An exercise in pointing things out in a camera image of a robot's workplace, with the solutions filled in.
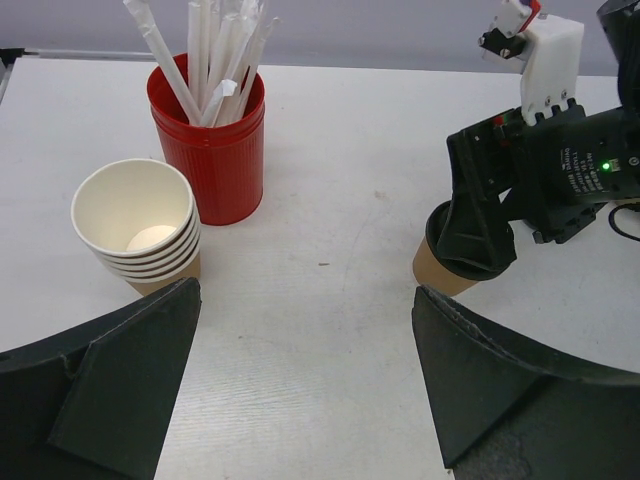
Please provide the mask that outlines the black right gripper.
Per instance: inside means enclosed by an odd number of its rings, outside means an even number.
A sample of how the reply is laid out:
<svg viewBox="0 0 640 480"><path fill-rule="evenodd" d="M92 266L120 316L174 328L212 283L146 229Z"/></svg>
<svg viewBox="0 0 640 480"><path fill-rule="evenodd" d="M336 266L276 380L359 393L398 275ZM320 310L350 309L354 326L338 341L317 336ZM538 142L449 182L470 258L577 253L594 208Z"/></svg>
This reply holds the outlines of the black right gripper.
<svg viewBox="0 0 640 480"><path fill-rule="evenodd" d="M454 273L502 273L517 259L511 222L564 243L608 202L639 195L639 118L571 103L527 125L517 109L447 140L451 199L435 211L435 256Z"/></svg>

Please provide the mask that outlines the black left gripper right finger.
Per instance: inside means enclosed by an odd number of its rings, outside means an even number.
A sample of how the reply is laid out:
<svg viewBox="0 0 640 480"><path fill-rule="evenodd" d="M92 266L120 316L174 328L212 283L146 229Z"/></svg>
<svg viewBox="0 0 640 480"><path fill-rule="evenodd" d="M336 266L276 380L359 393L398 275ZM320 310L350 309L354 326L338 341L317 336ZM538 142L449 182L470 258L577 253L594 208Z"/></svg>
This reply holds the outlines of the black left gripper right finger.
<svg viewBox="0 0 640 480"><path fill-rule="evenodd" d="M427 286L412 327L455 478L638 478L637 373L551 348Z"/></svg>

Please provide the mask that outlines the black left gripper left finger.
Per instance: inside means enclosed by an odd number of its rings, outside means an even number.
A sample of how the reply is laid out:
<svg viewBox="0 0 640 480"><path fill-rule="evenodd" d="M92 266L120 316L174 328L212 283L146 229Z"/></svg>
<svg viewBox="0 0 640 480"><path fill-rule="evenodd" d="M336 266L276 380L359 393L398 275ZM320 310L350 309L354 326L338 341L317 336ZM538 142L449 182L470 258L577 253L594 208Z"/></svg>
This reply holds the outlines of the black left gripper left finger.
<svg viewBox="0 0 640 480"><path fill-rule="evenodd" d="M183 278L3 352L2 478L153 478L200 311Z"/></svg>

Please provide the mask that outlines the black coffee cup lid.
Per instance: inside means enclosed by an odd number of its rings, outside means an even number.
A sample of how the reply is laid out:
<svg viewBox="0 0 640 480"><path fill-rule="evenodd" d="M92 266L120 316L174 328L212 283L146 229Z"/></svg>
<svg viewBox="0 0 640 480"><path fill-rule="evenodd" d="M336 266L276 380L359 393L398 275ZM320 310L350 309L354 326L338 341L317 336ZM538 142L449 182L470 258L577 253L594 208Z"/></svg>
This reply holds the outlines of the black coffee cup lid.
<svg viewBox="0 0 640 480"><path fill-rule="evenodd" d="M492 242L482 233L451 232L446 226L450 201L429 216L425 238L436 259L452 273L474 281L489 281L503 274L517 259L513 230L506 242Z"/></svg>

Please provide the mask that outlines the brown paper coffee cup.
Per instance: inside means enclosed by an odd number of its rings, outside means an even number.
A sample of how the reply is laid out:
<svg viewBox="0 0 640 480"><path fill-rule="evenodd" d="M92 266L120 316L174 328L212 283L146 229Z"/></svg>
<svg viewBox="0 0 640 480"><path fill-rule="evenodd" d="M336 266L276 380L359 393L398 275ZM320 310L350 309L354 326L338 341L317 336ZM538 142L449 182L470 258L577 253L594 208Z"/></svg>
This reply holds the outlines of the brown paper coffee cup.
<svg viewBox="0 0 640 480"><path fill-rule="evenodd" d="M419 285L429 286L449 297L454 297L477 284L446 269L431 252L423 238L412 262L413 275Z"/></svg>

